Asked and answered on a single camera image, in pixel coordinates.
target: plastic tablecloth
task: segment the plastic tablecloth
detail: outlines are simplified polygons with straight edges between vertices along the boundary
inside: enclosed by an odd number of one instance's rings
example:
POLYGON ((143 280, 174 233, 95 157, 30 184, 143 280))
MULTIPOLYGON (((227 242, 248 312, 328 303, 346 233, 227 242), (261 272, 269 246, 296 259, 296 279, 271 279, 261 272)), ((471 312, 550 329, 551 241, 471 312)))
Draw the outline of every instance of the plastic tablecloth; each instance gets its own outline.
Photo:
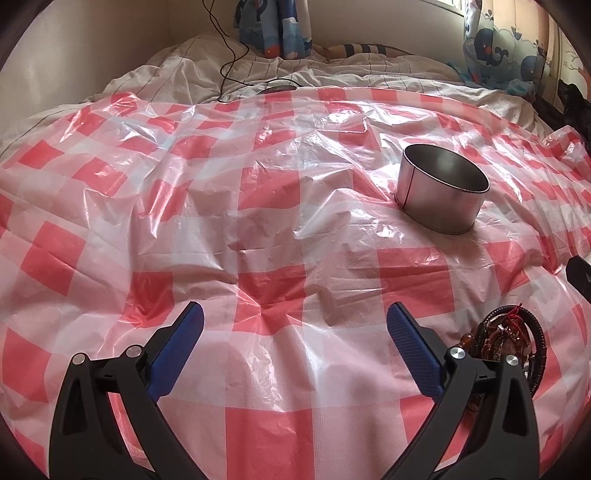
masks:
POLYGON ((433 405, 387 333, 387 307, 402 301, 452 345, 522 303, 548 345, 534 399, 545 469, 589 399, 591 308, 564 266, 591 251, 590 165, 568 127, 540 139, 394 90, 84 106, 0 166, 0 411, 47 471, 70 358, 143 344, 195 300, 205 331, 159 406, 212 480, 379 479, 433 405), (431 232, 394 202, 413 143, 489 177, 469 233, 431 232))

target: whale print curtain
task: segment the whale print curtain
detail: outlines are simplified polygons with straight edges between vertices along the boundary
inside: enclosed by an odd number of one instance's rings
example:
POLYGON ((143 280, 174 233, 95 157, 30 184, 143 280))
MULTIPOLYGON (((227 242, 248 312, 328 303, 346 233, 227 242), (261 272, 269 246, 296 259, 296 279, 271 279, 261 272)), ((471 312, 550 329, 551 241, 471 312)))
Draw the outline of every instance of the whale print curtain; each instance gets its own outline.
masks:
POLYGON ((311 54, 308 0, 239 0, 235 27, 242 42, 268 59, 300 59, 311 54))
POLYGON ((550 17, 534 0, 466 0, 464 55, 471 79, 520 96, 539 90, 550 17))

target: metal bowl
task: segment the metal bowl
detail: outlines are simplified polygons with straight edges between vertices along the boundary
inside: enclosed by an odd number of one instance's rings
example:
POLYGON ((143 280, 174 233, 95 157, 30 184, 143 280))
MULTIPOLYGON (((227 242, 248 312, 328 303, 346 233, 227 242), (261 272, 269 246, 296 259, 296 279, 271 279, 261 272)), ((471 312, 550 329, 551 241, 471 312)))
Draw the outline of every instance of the metal bowl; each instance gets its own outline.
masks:
POLYGON ((404 149, 394 192, 402 209, 421 225, 460 235, 474 225, 491 184, 467 158, 436 145, 404 149))

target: wall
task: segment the wall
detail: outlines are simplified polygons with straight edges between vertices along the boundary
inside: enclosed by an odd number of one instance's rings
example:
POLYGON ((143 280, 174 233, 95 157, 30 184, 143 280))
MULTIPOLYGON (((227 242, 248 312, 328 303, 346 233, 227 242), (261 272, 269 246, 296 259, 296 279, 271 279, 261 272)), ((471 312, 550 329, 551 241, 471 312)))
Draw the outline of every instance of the wall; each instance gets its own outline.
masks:
MULTIPOLYGON (((176 42, 215 32, 200 0, 169 0, 176 42)), ((213 13, 231 33, 237 0, 215 0, 213 13)), ((436 0, 308 0, 314 43, 382 43, 416 55, 465 65, 464 17, 436 0)))
POLYGON ((101 92, 172 43, 166 0, 54 0, 0 71, 0 132, 101 92))

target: black object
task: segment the black object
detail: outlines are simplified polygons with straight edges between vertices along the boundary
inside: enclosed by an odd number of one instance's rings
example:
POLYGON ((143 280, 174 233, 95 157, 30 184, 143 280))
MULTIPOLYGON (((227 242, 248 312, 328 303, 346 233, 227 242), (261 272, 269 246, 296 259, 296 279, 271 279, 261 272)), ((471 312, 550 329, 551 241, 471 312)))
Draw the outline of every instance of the black object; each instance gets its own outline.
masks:
POLYGON ((269 87, 257 93, 257 95, 266 95, 267 93, 276 92, 292 92, 297 88, 295 85, 277 85, 276 87, 269 87))
POLYGON ((558 97, 564 105, 564 123, 573 127, 582 137, 591 155, 591 102, 574 83, 567 85, 558 81, 558 97))
POLYGON ((522 365, 447 348, 401 303, 388 310, 388 331, 419 390, 436 402, 421 429, 382 480, 535 480, 540 452, 534 404, 522 365), (435 472, 471 394, 482 400, 456 463, 435 472))
POLYGON ((591 303, 591 265, 576 256, 566 264, 566 279, 591 303))
POLYGON ((145 347, 117 358, 72 358, 51 427, 51 480, 207 480, 180 444, 156 402, 172 390, 203 331, 203 309, 189 303, 145 347), (108 392, 118 393, 154 468, 136 465, 121 438, 108 392))
POLYGON ((537 93, 535 94, 534 109, 552 130, 557 131, 566 125, 564 114, 537 93))
POLYGON ((0 478, 10 480, 47 480, 18 444, 1 415, 0 473, 0 478))

